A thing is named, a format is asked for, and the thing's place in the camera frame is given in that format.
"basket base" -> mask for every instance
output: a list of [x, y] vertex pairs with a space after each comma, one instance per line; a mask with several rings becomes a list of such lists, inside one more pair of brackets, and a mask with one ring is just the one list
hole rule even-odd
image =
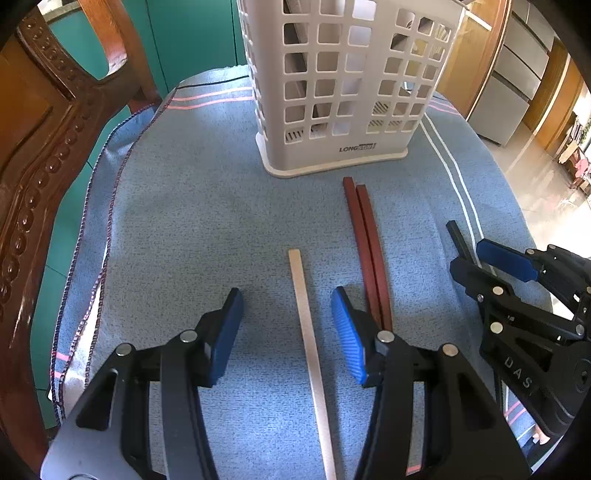
[[269, 172], [274, 177], [278, 177], [281, 179], [289, 179], [291, 177], [298, 177], [300, 175], [308, 175], [310, 173], [316, 173], [318, 171], [325, 171], [325, 170], [334, 170], [336, 168], [344, 168], [344, 167], [351, 167], [353, 165], [361, 165], [362, 163], [371, 163], [376, 161], [383, 161], [383, 160], [400, 160], [404, 158], [408, 154], [408, 148], [405, 148], [403, 152], [394, 153], [394, 154], [385, 154], [385, 155], [370, 155], [368, 157], [356, 157], [356, 158], [347, 158], [346, 160], [337, 160], [328, 163], [323, 163], [320, 165], [312, 165], [309, 167], [302, 167], [302, 168], [293, 168], [292, 170], [277, 170], [274, 167], [271, 167], [269, 163], [269, 157], [267, 156], [267, 147], [265, 145], [265, 139], [260, 134], [256, 134], [256, 144], [259, 148], [259, 152], [261, 154], [262, 164], [265, 167], [265, 170]]

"blue cloth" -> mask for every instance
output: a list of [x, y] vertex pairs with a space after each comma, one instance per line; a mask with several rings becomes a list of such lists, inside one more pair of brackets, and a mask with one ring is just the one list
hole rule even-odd
[[111, 132], [90, 178], [83, 221], [54, 336], [50, 384], [58, 422], [65, 416], [60, 389], [60, 381], [63, 381], [61, 374], [71, 361], [71, 353], [82, 331], [103, 264], [107, 212], [115, 177], [129, 148], [152, 119], [155, 110], [155, 107], [146, 108], [122, 122]]
[[[185, 88], [182, 96], [248, 86], [248, 78], [232, 81], [246, 74], [246, 67], [201, 74], [185, 85], [216, 84]], [[352, 478], [374, 400], [373, 390], [356, 385], [347, 371], [330, 311], [331, 292], [341, 285], [354, 306], [365, 308], [342, 187], [342, 178], [352, 176], [367, 185], [374, 207], [395, 332], [424, 348], [455, 343], [492, 392], [492, 371], [478, 354], [478, 309], [449, 274], [456, 250], [446, 222], [457, 220], [471, 246], [468, 218], [475, 241], [481, 238], [462, 181], [487, 238], [520, 251], [534, 242], [505, 178], [466, 121], [441, 98], [427, 115], [463, 179], [427, 118], [403, 160], [281, 180], [262, 167], [253, 102], [166, 109], [133, 146], [116, 191], [92, 373], [117, 344], [163, 344], [239, 287], [245, 314], [226, 375], [214, 389], [200, 389], [219, 476], [324, 478], [287, 258], [289, 248], [299, 248], [337, 474]], [[540, 286], [515, 289], [550, 308]], [[416, 392], [420, 398], [420, 386]], [[161, 470], [157, 389], [152, 393], [151, 442]], [[420, 461], [421, 415], [417, 402], [409, 466]]]

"wooden door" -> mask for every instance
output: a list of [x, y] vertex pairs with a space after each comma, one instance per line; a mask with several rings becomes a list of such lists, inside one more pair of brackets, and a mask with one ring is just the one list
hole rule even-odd
[[546, 112], [551, 109], [556, 92], [564, 81], [564, 70], [568, 61], [569, 53], [566, 47], [558, 38], [555, 38], [540, 87], [523, 117], [523, 123], [530, 131], [536, 132], [539, 130], [542, 121], [546, 117]]
[[468, 118], [491, 75], [512, 0], [476, 0], [464, 17], [437, 91]]
[[583, 77], [569, 57], [566, 76], [560, 87], [556, 100], [552, 105], [548, 116], [536, 135], [538, 143], [550, 154], [554, 155], [556, 149], [564, 138], [564, 130], [569, 121], [573, 108], [583, 89]]

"teal wall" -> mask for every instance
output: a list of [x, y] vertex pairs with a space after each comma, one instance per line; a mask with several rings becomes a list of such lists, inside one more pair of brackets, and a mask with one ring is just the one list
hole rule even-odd
[[[124, 0], [124, 5], [142, 40], [162, 97], [191, 75], [246, 63], [235, 0]], [[60, 18], [50, 27], [90, 74], [97, 79], [107, 75], [105, 54], [82, 11]], [[55, 425], [53, 408], [44, 393], [49, 385], [51, 345], [80, 230], [86, 188], [107, 136], [129, 115], [125, 107], [107, 123], [57, 212], [31, 331], [31, 362], [47, 427]]]

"blue gripper pad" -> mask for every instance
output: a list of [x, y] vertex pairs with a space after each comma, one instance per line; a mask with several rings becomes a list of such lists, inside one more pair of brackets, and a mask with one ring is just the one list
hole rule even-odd
[[330, 305], [349, 372], [359, 385], [363, 385], [368, 377], [363, 344], [353, 322], [355, 311], [343, 287], [333, 290]]
[[531, 260], [517, 250], [485, 238], [478, 242], [476, 254], [481, 261], [499, 268], [521, 281], [538, 280], [538, 271], [532, 265]]
[[233, 288], [222, 309], [216, 312], [220, 313], [220, 324], [217, 338], [211, 345], [209, 379], [212, 385], [215, 385], [226, 372], [230, 352], [242, 319], [243, 305], [242, 293], [237, 288]]

